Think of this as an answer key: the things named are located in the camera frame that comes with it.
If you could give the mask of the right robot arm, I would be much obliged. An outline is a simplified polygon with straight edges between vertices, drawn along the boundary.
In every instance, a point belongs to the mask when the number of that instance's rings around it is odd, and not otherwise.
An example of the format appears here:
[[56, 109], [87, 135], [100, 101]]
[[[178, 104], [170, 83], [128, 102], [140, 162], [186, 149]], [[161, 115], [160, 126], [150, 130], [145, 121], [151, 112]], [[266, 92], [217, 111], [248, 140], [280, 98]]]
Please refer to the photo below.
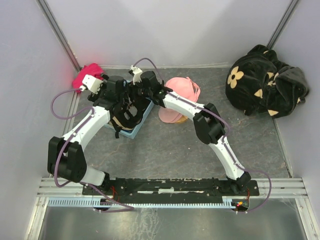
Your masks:
[[173, 123], [179, 117], [192, 120], [197, 138], [211, 147], [221, 162], [231, 193], [240, 196], [246, 192], [251, 176], [229, 145], [230, 128], [212, 103], [197, 102], [200, 87], [189, 77], [173, 77], [164, 82], [158, 81], [153, 71], [132, 66], [128, 72], [134, 94], [150, 98], [160, 106], [159, 117], [163, 122]]

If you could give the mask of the blue perforated plastic basket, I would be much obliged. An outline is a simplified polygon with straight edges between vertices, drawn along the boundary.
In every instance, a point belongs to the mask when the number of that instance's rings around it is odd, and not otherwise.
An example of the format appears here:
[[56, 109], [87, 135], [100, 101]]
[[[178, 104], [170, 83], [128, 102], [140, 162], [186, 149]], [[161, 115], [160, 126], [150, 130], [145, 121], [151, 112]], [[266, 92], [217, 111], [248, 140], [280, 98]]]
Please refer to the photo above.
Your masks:
[[137, 85], [126, 82], [126, 95], [121, 110], [104, 126], [115, 133], [118, 138], [123, 135], [134, 139], [150, 114], [154, 103], [140, 95]]

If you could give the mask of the black and tan hat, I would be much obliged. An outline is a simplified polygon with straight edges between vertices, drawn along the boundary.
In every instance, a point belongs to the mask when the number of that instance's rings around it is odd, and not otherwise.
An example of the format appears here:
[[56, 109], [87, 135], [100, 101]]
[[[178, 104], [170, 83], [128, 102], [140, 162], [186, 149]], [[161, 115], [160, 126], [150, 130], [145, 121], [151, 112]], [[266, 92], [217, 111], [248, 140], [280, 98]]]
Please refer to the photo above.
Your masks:
[[153, 104], [148, 98], [126, 102], [108, 123], [114, 129], [115, 138], [119, 139], [120, 135], [123, 135], [134, 139], [152, 107]]

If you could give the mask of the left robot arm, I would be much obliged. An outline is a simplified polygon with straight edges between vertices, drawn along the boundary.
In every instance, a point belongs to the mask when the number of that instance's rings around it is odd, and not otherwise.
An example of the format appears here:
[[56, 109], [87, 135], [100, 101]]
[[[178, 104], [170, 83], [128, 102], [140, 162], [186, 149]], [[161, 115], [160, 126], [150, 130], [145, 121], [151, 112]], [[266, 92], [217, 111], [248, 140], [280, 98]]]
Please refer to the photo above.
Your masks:
[[111, 189], [107, 173], [88, 166], [84, 150], [96, 133], [109, 123], [115, 113], [129, 100], [130, 83], [120, 76], [103, 79], [85, 75], [75, 92], [90, 91], [93, 106], [86, 107], [88, 114], [62, 137], [52, 137], [48, 143], [47, 170], [59, 188], [69, 183], [93, 185], [99, 195]]

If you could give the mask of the pink cap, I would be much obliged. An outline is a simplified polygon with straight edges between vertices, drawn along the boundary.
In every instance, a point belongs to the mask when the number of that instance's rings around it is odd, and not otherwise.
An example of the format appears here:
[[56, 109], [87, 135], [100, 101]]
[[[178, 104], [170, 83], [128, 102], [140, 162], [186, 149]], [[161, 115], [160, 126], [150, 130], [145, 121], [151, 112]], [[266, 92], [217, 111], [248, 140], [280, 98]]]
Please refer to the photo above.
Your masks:
[[[173, 90], [178, 95], [186, 98], [190, 101], [197, 102], [201, 93], [200, 87], [193, 82], [189, 77], [173, 77], [169, 79], [165, 86]], [[165, 115], [180, 114], [172, 109], [161, 107], [158, 111], [158, 116], [162, 121], [162, 117]]]
[[169, 114], [165, 114], [163, 117], [162, 117], [162, 121], [164, 123], [168, 123], [168, 124], [175, 124], [175, 122], [181, 117], [183, 116], [182, 114], [173, 114], [173, 115], [169, 115]]

